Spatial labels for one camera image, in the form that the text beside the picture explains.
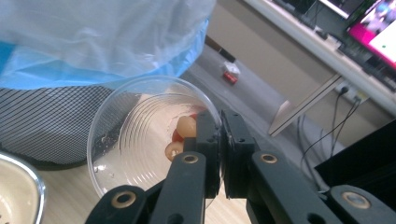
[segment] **clear plastic bowl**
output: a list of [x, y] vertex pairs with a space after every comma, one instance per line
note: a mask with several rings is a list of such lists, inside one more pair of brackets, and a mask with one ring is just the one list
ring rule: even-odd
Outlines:
[[98, 109], [88, 139], [88, 166], [99, 194], [120, 185], [147, 190], [166, 178], [164, 150], [181, 116], [217, 109], [203, 92], [175, 77], [140, 77], [124, 84]]

